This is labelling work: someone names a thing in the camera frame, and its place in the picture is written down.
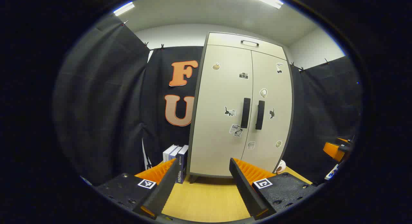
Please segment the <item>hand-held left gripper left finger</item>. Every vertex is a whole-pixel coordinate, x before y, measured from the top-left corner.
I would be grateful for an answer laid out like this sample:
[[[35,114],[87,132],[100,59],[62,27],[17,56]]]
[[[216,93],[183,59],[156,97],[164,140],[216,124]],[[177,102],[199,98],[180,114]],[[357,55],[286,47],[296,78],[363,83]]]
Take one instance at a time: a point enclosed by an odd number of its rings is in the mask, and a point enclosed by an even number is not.
[[[169,199],[179,170],[179,162],[172,159],[136,175],[121,173],[96,190],[123,209],[156,219]]]

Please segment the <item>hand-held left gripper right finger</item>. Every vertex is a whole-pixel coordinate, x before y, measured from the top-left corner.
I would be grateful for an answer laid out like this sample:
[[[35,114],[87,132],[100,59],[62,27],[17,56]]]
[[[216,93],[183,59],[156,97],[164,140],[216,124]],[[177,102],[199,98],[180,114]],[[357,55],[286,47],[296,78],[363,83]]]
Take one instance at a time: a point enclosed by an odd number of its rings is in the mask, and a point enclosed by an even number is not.
[[[319,190],[290,173],[273,174],[236,158],[230,159],[229,171],[255,220],[282,213]]]

